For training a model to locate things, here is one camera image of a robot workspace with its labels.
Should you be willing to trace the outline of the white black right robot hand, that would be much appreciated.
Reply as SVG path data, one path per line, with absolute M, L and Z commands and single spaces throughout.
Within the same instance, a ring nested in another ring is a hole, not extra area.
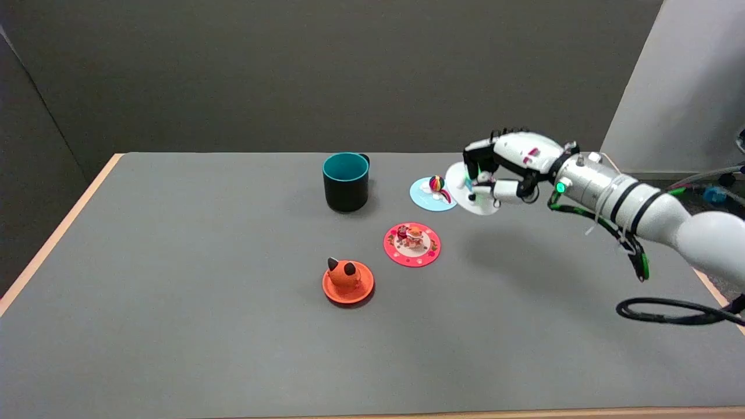
M 463 149 L 466 201 L 486 201 L 494 208 L 508 201 L 532 204 L 540 196 L 540 183 L 554 183 L 562 164 L 579 153 L 575 141 L 559 145 L 525 128 L 493 130 Z

